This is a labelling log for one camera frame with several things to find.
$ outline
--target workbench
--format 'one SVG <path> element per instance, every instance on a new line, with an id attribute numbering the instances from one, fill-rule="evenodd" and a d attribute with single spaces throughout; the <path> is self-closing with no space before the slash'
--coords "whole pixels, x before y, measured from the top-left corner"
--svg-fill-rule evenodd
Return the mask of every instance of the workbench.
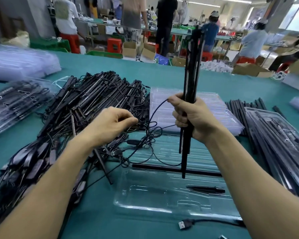
<path id="1" fill-rule="evenodd" d="M 80 77 L 86 72 L 95 74 L 113 70 L 130 82 L 138 79 L 150 87 L 183 89 L 184 86 L 184 68 L 72 53 L 56 52 L 56 54 L 60 59 L 62 71 L 48 76 L 47 79 L 51 81 L 71 75 Z M 277 105 L 287 120 L 299 130 L 299 112 L 288 104 L 293 97 L 299 96 L 299 91 L 276 80 L 202 70 L 197 90 L 216 92 L 224 101 L 241 99 L 252 102 L 261 97 L 268 109 Z M 42 126 L 39 116 L 32 114 L 1 133 L 0 168 L 17 150 L 34 141 Z M 246 141 L 243 141 L 243 145 L 249 150 Z M 157 149 L 160 149 L 159 146 L 154 146 L 154 150 Z M 115 162 L 106 164 L 108 170 L 116 165 Z M 120 167 L 111 173 L 114 182 L 112 186 L 104 178 L 85 192 L 80 205 L 73 210 L 69 218 L 63 239 L 217 239 L 220 235 L 230 239 L 250 238 L 246 229 L 231 225 L 203 222 L 197 223 L 187 231 L 180 231 L 178 222 L 184 218 L 171 222 L 161 221 L 160 218 L 148 220 L 146 217 L 135 217 L 133 210 L 129 216 L 118 215 L 113 198 L 122 171 L 123 168 Z M 103 174 L 103 171 L 91 173 L 88 183 Z"/>

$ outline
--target white shirt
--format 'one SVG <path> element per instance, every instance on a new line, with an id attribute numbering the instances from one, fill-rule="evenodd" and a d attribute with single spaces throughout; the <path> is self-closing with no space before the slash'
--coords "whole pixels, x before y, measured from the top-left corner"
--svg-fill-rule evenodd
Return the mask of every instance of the white shirt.
<path id="1" fill-rule="evenodd" d="M 63 34 L 77 34 L 77 28 L 73 22 L 73 17 L 79 17 L 76 6 L 69 0 L 55 0 L 56 26 Z"/>
<path id="2" fill-rule="evenodd" d="M 247 34 L 241 43 L 244 45 L 239 55 L 248 58 L 257 58 L 260 55 L 263 45 L 267 41 L 268 34 L 265 30 L 255 30 Z"/>

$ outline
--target white cap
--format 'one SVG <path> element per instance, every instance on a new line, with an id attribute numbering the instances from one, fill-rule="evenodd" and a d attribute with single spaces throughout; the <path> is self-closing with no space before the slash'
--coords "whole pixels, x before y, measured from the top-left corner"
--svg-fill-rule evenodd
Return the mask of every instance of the white cap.
<path id="1" fill-rule="evenodd" d="M 211 16 L 212 16 L 212 17 L 219 17 L 219 12 L 218 12 L 218 11 L 213 11 L 213 12 L 211 13 Z"/>

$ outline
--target right hand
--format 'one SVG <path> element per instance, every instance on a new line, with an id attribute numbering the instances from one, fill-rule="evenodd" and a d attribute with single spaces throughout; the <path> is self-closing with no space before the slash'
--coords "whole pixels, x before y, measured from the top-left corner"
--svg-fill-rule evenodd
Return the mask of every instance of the right hand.
<path id="1" fill-rule="evenodd" d="M 212 133 L 219 129 L 226 129 L 211 113 L 205 102 L 199 97 L 196 98 L 194 104 L 185 102 L 181 98 L 183 93 L 178 93 L 168 98 L 168 102 L 171 103 L 175 111 L 173 116 L 176 118 L 177 127 L 187 127 L 188 121 L 194 126 L 193 138 L 205 143 Z"/>

